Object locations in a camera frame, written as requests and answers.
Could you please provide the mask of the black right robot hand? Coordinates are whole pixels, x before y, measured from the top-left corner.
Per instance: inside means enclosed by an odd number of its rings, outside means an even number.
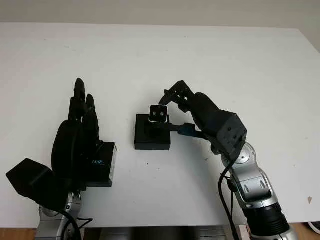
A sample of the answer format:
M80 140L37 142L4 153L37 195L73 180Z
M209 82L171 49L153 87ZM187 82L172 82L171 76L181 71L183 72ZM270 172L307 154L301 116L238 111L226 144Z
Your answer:
M193 93L188 85L180 80L169 90L164 90L164 96L159 101L160 105L168 105L174 102L178 108L184 112L190 112L194 124L184 123L183 125L174 125L172 123L163 123L162 126L179 135L201 138L214 143L214 138L205 132L205 127L213 113L219 111L219 108L213 101L201 92Z

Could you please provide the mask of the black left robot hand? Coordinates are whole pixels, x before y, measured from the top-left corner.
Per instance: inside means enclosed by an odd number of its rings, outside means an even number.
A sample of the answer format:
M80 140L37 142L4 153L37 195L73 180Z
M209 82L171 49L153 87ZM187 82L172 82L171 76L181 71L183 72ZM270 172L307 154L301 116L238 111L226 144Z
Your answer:
M59 126L54 140L51 166L67 191L82 192L87 188L89 158L99 143L99 121L94 98L86 94L81 78L76 79L73 92L68 118Z

